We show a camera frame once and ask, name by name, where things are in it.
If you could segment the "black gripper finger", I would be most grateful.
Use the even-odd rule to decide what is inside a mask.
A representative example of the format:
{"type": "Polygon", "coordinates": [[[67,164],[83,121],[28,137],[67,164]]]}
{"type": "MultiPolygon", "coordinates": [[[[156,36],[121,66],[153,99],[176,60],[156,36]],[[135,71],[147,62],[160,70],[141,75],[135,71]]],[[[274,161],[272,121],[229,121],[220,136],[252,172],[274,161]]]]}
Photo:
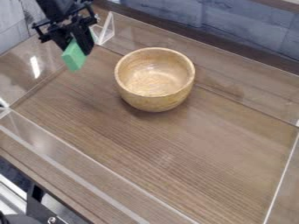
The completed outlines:
{"type": "Polygon", "coordinates": [[[65,31],[55,31],[51,34],[51,40],[56,43],[59,48],[64,51],[71,42],[71,35],[65,31]]]}
{"type": "Polygon", "coordinates": [[[72,38],[75,39],[83,53],[85,55],[89,55],[95,45],[89,28],[85,25],[73,25],[69,28],[69,34],[72,38]]]}

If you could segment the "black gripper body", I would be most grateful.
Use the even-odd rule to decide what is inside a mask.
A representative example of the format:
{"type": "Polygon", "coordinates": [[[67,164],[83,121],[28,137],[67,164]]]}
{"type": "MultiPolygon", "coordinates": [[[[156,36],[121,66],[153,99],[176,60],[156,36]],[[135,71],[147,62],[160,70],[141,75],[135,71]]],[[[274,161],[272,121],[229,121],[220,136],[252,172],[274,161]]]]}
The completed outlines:
{"type": "Polygon", "coordinates": [[[91,27],[96,22],[92,10],[93,0],[35,0],[45,19],[35,22],[32,28],[39,34],[39,40],[45,43],[52,41],[55,31],[65,31],[71,35],[73,25],[91,27]]]}

